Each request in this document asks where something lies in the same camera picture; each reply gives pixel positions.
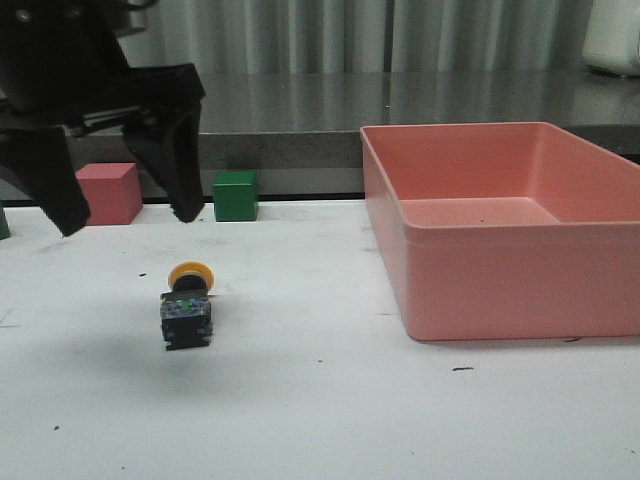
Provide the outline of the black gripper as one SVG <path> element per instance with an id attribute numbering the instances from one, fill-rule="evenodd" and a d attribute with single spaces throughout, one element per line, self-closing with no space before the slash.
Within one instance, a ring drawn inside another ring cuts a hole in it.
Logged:
<path id="1" fill-rule="evenodd" d="M 176 218 L 190 223 L 204 207 L 199 75 L 192 64 L 130 66 L 107 9 L 102 1 L 1 4 L 1 169 L 65 237 L 91 212 L 65 132 L 50 126 L 84 130 L 88 118 L 108 126 L 133 117 L 124 143 Z"/>

